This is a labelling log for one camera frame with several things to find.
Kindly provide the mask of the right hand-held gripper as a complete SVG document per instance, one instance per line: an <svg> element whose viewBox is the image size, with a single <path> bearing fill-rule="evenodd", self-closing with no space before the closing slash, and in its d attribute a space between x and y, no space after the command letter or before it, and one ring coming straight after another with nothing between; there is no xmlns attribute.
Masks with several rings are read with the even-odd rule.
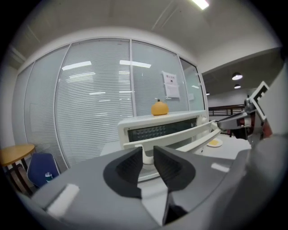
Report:
<svg viewBox="0 0 288 230"><path fill-rule="evenodd" d="M252 95L244 100L243 111L219 120L217 122L218 128L221 130L233 129L233 135L236 138L247 141L262 140L266 116L259 102L268 89L269 86L266 82L261 82Z"/></svg>

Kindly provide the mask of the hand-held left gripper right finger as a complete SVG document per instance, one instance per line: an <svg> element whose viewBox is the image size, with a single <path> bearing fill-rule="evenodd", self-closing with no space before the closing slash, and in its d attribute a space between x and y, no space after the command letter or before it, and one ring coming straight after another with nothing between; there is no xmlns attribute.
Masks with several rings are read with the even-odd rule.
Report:
<svg viewBox="0 0 288 230"><path fill-rule="evenodd" d="M195 178L196 169L186 159L173 153L168 147L153 148L154 166L167 187L167 199L162 224L167 225L188 212L177 205L173 193L184 190Z"/></svg>

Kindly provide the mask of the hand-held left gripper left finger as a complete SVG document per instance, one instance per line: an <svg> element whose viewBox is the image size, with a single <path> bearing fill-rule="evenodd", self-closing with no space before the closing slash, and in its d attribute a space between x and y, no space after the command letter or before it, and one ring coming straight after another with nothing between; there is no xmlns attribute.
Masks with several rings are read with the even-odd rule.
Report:
<svg viewBox="0 0 288 230"><path fill-rule="evenodd" d="M103 178L107 186L118 195L141 199L138 178L142 167L143 150L142 147L136 147L108 163Z"/></svg>

